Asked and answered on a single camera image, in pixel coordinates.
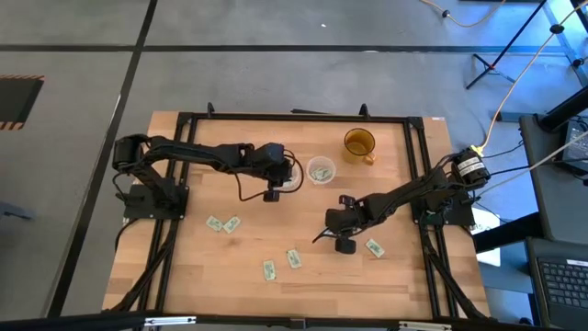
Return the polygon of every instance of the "yellow cable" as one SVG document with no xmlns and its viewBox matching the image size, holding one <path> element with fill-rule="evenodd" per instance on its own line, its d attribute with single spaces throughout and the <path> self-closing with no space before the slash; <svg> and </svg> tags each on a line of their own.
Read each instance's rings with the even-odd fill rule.
<svg viewBox="0 0 588 331">
<path fill-rule="evenodd" d="M 431 1 L 428 1 L 428 0 L 419 0 L 419 1 L 421 1 L 421 2 L 422 2 L 422 3 L 424 3 L 424 4 L 428 4 L 428 5 L 430 5 L 431 7 L 434 7 L 434 8 L 436 8 L 436 9 L 438 9 L 438 10 L 439 10 L 439 11 L 441 11 L 441 12 L 445 12 L 445 9 L 441 8 L 440 6 L 438 6 L 437 4 L 435 4 L 435 3 L 431 2 Z M 475 27 L 475 26 L 477 26 L 477 25 L 478 25 L 478 24 L 480 24 L 481 22 L 485 21 L 486 19 L 490 18 L 492 15 L 494 15 L 494 13 L 496 13 L 496 11 L 497 11 L 497 10 L 498 10 L 498 9 L 499 9 L 501 6 L 503 6 L 505 2 L 506 2 L 506 0 L 503 0 L 503 1 L 502 1 L 502 2 L 501 2 L 501 3 L 500 3 L 498 6 L 497 6 L 497 7 L 495 7 L 493 10 L 491 10 L 491 11 L 490 11 L 490 13 L 486 14 L 486 16 L 485 16 L 485 17 L 483 17 L 481 20 L 479 20 L 478 22 L 476 22 L 476 23 L 473 23 L 473 24 L 463 24 L 463 23 L 459 23 L 459 22 L 458 22 L 456 19 L 454 19 L 454 18 L 451 16 L 451 14 L 447 14 L 447 17 L 449 17 L 449 19 L 451 19 L 451 20 L 452 20 L 452 21 L 453 21 L 455 24 L 459 25 L 459 26 L 460 26 L 460 27 L 462 27 L 462 28 L 472 28 L 472 27 Z"/>
<path fill-rule="evenodd" d="M 582 8 L 583 6 L 585 6 L 586 4 L 588 4 L 588 0 L 582 2 L 581 4 L 579 4 L 577 7 L 575 7 L 561 22 L 560 25 L 563 25 L 563 23 L 568 20 L 568 18 L 570 18 L 570 16 L 575 13 L 578 9 Z M 500 111 L 503 109 L 504 103 L 506 103 L 506 99 L 508 99 L 509 96 L 511 96 L 511 94 L 513 93 L 513 90 L 515 89 L 515 86 L 518 84 L 518 81 L 521 79 L 521 77 L 523 76 L 523 74 L 526 73 L 527 70 L 529 70 L 529 68 L 531 67 L 531 65 L 535 62 L 535 60 L 537 59 L 537 57 L 539 56 L 539 54 L 543 51 L 543 49 L 545 49 L 545 47 L 548 45 L 549 41 L 551 40 L 551 38 L 553 38 L 553 36 L 555 36 L 554 33 L 551 33 L 551 35 L 549 36 L 549 38 L 543 43 L 543 45 L 541 45 L 541 47 L 539 48 L 539 50 L 537 51 L 537 53 L 535 53 L 535 56 L 533 56 L 533 59 L 531 59 L 531 62 L 529 62 L 525 69 L 523 69 L 523 72 L 521 72 L 521 74 L 516 77 L 516 79 L 514 80 L 513 85 L 511 86 L 511 88 L 508 90 L 508 93 L 506 94 L 506 96 L 504 97 L 503 101 L 500 103 L 500 106 L 498 106 L 498 109 L 496 109 L 496 112 L 494 113 L 494 117 L 492 118 L 492 122 L 490 123 L 490 128 L 488 129 L 488 133 L 486 134 L 486 139 L 484 140 L 484 143 L 482 143 L 482 145 L 480 146 L 471 146 L 471 148 L 476 151 L 478 154 L 482 155 L 482 152 L 484 150 L 484 147 L 486 147 L 486 145 L 488 145 L 488 142 L 490 141 L 490 134 L 492 133 L 492 128 L 494 127 L 494 122 L 496 122 L 496 118 L 498 118 L 498 114 L 500 113 Z"/>
</svg>

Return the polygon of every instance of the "wooden tabletop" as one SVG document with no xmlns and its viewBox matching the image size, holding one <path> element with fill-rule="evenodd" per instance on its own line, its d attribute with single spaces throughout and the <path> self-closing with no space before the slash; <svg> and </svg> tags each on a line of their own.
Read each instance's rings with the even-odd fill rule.
<svg viewBox="0 0 588 331">
<path fill-rule="evenodd" d="M 177 112 L 153 113 L 149 135 L 172 138 Z M 447 126 L 442 118 L 424 119 L 431 162 L 450 152 Z M 343 138 L 355 127 L 376 138 L 377 161 L 350 165 L 342 160 Z M 363 197 L 387 192 L 411 180 L 406 142 L 400 124 L 199 120 L 195 143 L 283 143 L 306 166 L 317 155 L 331 158 L 336 178 L 324 186 L 309 180 L 295 194 L 283 194 L 278 203 L 260 199 L 240 202 L 234 176 L 191 165 L 186 218 L 177 234 L 171 276 L 165 298 L 167 313 L 306 316 L 346 318 L 431 318 L 424 260 L 417 227 L 408 205 L 389 219 L 356 237 L 357 252 L 334 251 L 333 239 L 311 240 L 324 229 L 324 213 L 340 208 L 341 194 Z M 415 143 L 416 154 L 420 154 Z M 154 166 L 164 172 L 166 162 Z M 240 176 L 243 195 L 264 190 L 260 179 Z M 214 232 L 206 220 L 223 222 L 233 215 L 241 225 L 232 233 Z M 153 221 L 133 224 L 120 238 L 104 308 L 115 305 L 145 268 Z M 445 227 L 447 251 L 455 279 L 488 314 L 480 269 L 473 243 L 456 226 Z M 376 258 L 366 249 L 370 238 L 386 251 Z M 291 269 L 286 251 L 297 249 L 302 267 Z M 263 262 L 273 260 L 277 278 L 266 281 Z M 149 307 L 157 292 L 152 285 Z M 443 281 L 437 275 L 441 311 L 447 314 Z"/>
</svg>

